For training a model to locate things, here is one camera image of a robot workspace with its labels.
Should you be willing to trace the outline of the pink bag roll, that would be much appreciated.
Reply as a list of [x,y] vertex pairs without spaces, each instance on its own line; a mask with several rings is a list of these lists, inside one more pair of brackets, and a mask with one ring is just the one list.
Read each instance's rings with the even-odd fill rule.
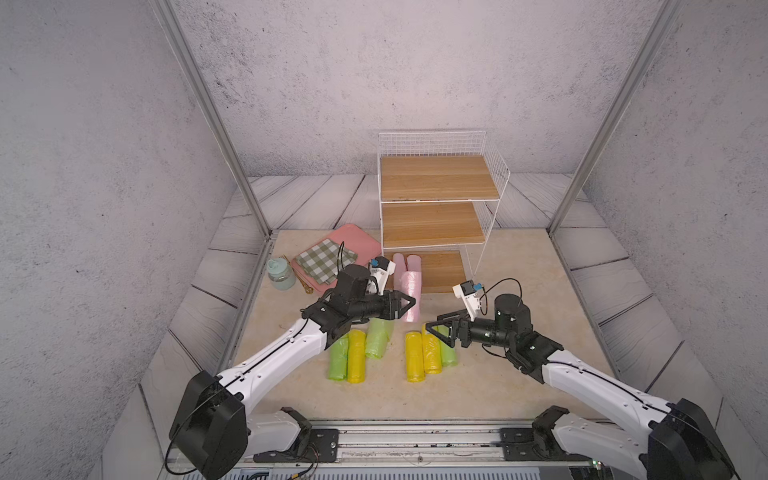
[[406,265],[409,272],[421,272],[422,258],[419,255],[409,255],[406,258]]
[[401,290],[403,285],[403,274],[407,272],[405,257],[401,253],[395,253],[392,257],[395,264],[395,272],[392,275],[393,289]]
[[413,306],[413,312],[416,314],[415,321],[404,321],[408,323],[416,323],[420,320],[420,303],[422,293],[422,273],[421,272],[409,272],[403,274],[403,285],[401,291],[414,297],[416,299],[416,305]]

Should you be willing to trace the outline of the light green bag roll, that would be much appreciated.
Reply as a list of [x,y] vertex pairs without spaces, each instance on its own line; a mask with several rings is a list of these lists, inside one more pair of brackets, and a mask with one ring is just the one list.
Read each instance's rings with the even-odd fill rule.
[[387,350],[394,331],[395,322],[380,318],[372,318],[368,323],[365,343],[367,358],[381,359]]

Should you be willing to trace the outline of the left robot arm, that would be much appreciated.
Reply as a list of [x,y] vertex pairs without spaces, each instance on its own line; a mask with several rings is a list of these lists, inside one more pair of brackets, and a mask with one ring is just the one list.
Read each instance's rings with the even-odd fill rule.
[[353,324],[372,318],[398,320],[416,303],[406,293],[387,289],[385,275],[357,264],[344,267],[336,286],[304,308],[300,319],[275,341],[216,375],[202,371],[190,379],[169,431],[171,445],[206,479],[223,478],[245,456],[302,458],[311,423],[288,407],[255,414],[257,404]]

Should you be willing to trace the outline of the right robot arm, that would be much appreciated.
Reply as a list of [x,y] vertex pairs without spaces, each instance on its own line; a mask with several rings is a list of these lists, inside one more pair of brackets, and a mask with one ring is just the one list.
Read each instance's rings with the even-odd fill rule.
[[733,479],[738,473],[703,409],[685,398],[667,401],[588,365],[535,331],[521,297],[503,294],[491,319],[479,304],[437,317],[427,332],[449,347],[500,347],[520,373],[571,395],[607,418],[600,424],[559,406],[532,423],[532,450],[546,460],[581,456],[637,479]]

